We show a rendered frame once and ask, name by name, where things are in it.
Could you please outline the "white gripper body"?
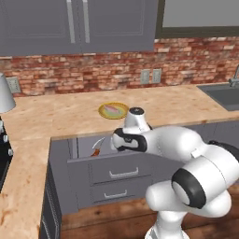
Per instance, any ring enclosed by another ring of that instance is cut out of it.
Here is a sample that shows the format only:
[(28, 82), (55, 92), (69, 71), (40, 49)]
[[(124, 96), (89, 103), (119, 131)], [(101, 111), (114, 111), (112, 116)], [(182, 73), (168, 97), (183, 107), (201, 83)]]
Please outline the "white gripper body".
[(114, 133), (111, 135), (110, 147), (112, 150), (117, 150), (117, 151), (124, 150), (124, 145), (122, 144), (124, 140), (122, 136), (123, 136), (123, 130), (121, 128), (117, 128), (114, 131)]

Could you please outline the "yellow-green plate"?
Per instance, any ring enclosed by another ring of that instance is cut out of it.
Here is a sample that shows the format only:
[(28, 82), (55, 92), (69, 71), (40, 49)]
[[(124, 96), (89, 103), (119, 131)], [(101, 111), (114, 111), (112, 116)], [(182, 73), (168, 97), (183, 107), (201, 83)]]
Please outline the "yellow-green plate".
[[(107, 112), (104, 109), (104, 105), (112, 105), (115, 108), (117, 108), (119, 110), (119, 114), (111, 114), (109, 112)], [(129, 107), (127, 105), (125, 105), (124, 103), (120, 103), (120, 102), (107, 102), (107, 103), (103, 103), (99, 106), (98, 108), (98, 112), (99, 114), (106, 119), (109, 120), (120, 120), (126, 117), (127, 112), (129, 110)]]

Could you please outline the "pink meat piece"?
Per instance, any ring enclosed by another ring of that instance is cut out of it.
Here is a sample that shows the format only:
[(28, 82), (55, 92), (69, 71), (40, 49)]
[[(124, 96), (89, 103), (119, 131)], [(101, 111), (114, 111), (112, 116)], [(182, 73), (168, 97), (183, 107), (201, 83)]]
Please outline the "pink meat piece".
[(119, 110), (112, 105), (104, 105), (104, 109), (111, 114), (119, 114)]

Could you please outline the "open grey drawer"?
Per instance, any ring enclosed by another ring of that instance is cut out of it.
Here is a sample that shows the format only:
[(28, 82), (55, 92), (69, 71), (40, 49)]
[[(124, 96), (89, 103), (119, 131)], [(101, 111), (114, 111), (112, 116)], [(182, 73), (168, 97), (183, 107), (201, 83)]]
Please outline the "open grey drawer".
[[(92, 146), (103, 137), (105, 140), (101, 145), (100, 154), (92, 157)], [(71, 159), (69, 161), (73, 163), (73, 168), (76, 169), (83, 162), (87, 163), (90, 167), (92, 184), (129, 180), (143, 176), (152, 177), (151, 166), (142, 153), (130, 150), (122, 152), (112, 150), (109, 135), (73, 138), (70, 140), (69, 146), (71, 147)], [(108, 173), (109, 171), (113, 174), (131, 172), (136, 167), (139, 168), (139, 174), (134, 177), (111, 179)]]

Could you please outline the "grey drawer front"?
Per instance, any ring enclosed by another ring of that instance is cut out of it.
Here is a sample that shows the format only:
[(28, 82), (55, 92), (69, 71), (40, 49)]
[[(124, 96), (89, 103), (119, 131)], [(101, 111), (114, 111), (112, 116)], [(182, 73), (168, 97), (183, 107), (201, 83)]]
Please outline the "grey drawer front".
[[(78, 208), (89, 207), (97, 204), (110, 204), (134, 198), (144, 198), (146, 189), (152, 184), (151, 176), (137, 177), (129, 180), (120, 180), (96, 186), (77, 188)], [(127, 196), (107, 200), (104, 193), (117, 194), (128, 191)]]

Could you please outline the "grey base cupboard run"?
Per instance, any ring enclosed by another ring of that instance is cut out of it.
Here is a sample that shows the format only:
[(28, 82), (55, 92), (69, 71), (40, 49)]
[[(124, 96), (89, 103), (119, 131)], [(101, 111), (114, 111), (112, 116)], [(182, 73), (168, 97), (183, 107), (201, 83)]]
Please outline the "grey base cupboard run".
[(38, 239), (61, 239), (62, 211), (48, 163)]

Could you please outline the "grey base cupboard door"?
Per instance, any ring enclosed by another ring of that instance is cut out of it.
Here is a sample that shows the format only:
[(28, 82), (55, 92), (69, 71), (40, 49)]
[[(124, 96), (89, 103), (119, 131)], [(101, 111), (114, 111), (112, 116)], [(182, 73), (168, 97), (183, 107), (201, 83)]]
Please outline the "grey base cupboard door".
[(239, 148), (239, 120), (191, 125), (205, 142), (215, 140)]

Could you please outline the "grey sink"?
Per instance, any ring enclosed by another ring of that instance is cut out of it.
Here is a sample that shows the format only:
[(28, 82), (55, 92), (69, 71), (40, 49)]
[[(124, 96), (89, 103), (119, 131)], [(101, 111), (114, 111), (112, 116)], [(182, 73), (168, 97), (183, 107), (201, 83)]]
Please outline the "grey sink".
[(239, 85), (229, 83), (199, 85), (198, 88), (228, 111), (239, 110)]

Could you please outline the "black hob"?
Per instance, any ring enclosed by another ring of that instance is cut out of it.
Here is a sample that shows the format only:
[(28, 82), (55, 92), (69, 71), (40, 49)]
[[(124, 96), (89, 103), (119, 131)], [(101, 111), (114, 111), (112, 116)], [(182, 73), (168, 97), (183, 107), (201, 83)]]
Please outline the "black hob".
[(9, 138), (6, 143), (3, 142), (3, 135), (7, 134), (4, 122), (2, 118), (0, 117), (0, 192), (3, 188), (8, 167), (11, 164), (11, 160), (13, 156), (8, 156), (8, 149), (11, 148), (11, 145), (9, 143)]

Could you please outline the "grey extractor hood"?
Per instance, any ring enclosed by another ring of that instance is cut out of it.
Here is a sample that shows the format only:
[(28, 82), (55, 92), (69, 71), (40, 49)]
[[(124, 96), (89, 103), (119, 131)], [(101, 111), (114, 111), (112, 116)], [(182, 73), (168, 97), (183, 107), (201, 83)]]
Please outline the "grey extractor hood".
[(7, 84), (7, 79), (0, 73), (0, 113), (6, 113), (16, 106), (13, 95)]

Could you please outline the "silver tap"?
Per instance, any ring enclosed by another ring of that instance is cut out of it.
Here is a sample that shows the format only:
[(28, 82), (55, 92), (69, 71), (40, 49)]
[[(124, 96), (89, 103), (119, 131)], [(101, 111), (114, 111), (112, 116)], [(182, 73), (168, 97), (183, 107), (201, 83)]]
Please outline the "silver tap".
[(229, 84), (231, 87), (234, 87), (237, 83), (239, 83), (239, 64), (236, 67), (233, 78), (229, 79)]

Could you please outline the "grey wall socket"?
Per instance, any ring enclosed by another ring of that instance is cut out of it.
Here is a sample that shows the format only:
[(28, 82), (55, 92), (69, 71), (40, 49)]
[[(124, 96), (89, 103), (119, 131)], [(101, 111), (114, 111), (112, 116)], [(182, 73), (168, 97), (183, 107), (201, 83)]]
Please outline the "grey wall socket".
[(21, 93), (21, 87), (17, 77), (8, 77), (7, 84), (12, 93)]
[(141, 84), (148, 84), (149, 83), (149, 74), (150, 74), (149, 69), (143, 69), (141, 71), (141, 75), (140, 75), (140, 83)]
[(161, 76), (162, 76), (162, 70), (161, 69), (154, 69), (152, 73), (152, 82), (153, 83), (160, 83), (161, 82)]

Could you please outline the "grey wall cupboard door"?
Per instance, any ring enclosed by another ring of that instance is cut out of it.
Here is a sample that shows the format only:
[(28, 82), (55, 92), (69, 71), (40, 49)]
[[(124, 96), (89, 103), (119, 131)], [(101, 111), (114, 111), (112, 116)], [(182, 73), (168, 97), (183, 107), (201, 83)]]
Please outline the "grey wall cupboard door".
[(77, 0), (72, 0), (75, 39), (66, 0), (0, 0), (0, 57), (81, 53)]
[(158, 0), (88, 0), (90, 39), (85, 42), (82, 0), (81, 45), (84, 53), (153, 50)]

